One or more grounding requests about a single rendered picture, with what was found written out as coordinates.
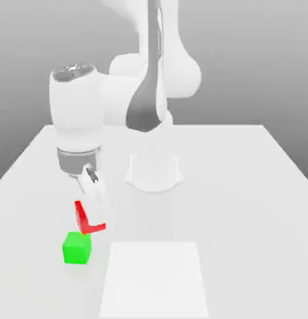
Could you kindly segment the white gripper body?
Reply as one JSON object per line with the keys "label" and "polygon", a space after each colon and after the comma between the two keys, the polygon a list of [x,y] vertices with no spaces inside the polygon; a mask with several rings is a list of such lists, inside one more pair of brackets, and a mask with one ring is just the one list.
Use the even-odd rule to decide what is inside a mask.
{"label": "white gripper body", "polygon": [[98,180],[92,181],[88,173],[82,173],[78,178],[82,190],[80,201],[91,226],[106,223],[110,211],[104,179],[97,177]]}

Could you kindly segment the small red cube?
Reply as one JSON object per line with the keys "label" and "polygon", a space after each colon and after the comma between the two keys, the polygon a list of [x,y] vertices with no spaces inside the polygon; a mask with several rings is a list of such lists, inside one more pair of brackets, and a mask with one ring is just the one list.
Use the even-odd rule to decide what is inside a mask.
{"label": "small red cube", "polygon": [[77,220],[77,226],[81,234],[87,235],[94,232],[106,230],[106,223],[98,224],[95,226],[91,226],[89,224],[89,220],[84,211],[83,205],[80,201],[75,201],[74,207],[75,207],[75,216]]}

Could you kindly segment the small green cube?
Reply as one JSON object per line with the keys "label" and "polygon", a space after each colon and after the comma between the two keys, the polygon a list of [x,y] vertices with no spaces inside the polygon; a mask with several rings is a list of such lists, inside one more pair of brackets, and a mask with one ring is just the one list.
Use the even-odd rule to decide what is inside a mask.
{"label": "small green cube", "polygon": [[91,251],[92,241],[90,234],[68,232],[62,244],[65,264],[87,264]]}

